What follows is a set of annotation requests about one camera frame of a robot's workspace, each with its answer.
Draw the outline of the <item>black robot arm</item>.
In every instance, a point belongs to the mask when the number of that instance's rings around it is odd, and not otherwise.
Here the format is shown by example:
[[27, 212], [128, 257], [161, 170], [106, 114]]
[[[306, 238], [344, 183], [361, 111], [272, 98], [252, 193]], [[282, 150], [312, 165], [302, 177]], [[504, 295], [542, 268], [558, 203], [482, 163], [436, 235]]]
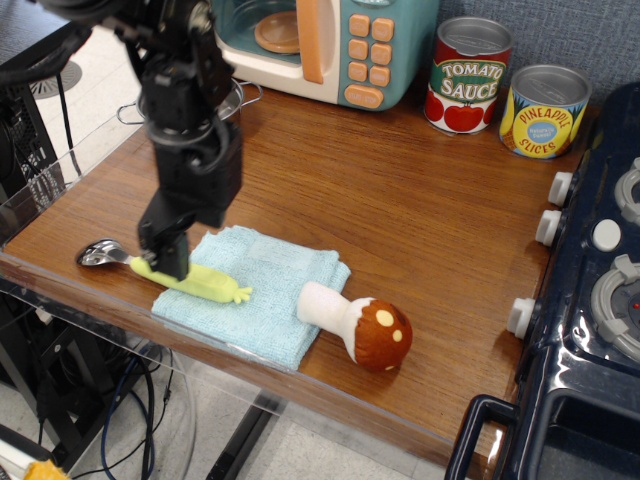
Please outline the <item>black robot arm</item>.
[[38, 64], [2, 72], [1, 84], [57, 73], [101, 25], [127, 49], [141, 84], [146, 133], [159, 188], [138, 223], [139, 245], [154, 272], [178, 281], [189, 273], [186, 231], [218, 228], [242, 184], [242, 133], [219, 106], [234, 87], [233, 69], [215, 38], [208, 1], [45, 1], [71, 33]]

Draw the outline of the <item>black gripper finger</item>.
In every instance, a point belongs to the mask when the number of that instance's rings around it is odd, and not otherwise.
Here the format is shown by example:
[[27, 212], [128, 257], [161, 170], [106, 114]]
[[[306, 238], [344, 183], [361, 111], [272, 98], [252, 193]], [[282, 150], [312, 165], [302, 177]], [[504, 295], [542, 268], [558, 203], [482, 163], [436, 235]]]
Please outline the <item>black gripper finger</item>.
[[154, 272], [160, 272], [178, 281], [186, 278], [189, 272], [189, 249], [185, 232], [161, 235], [153, 247], [153, 253]]
[[141, 250], [141, 257], [149, 264], [155, 265], [157, 263], [157, 255], [153, 250], [143, 248]]

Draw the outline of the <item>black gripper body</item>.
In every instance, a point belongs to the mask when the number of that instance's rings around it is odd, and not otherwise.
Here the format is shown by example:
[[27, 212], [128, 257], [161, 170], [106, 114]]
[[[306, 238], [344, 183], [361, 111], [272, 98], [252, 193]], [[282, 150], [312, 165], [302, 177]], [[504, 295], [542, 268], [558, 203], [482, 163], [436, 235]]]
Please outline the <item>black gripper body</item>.
[[218, 117], [182, 132], [145, 124], [159, 187], [138, 224], [140, 246], [159, 250], [195, 223], [222, 226], [242, 185], [241, 129]]

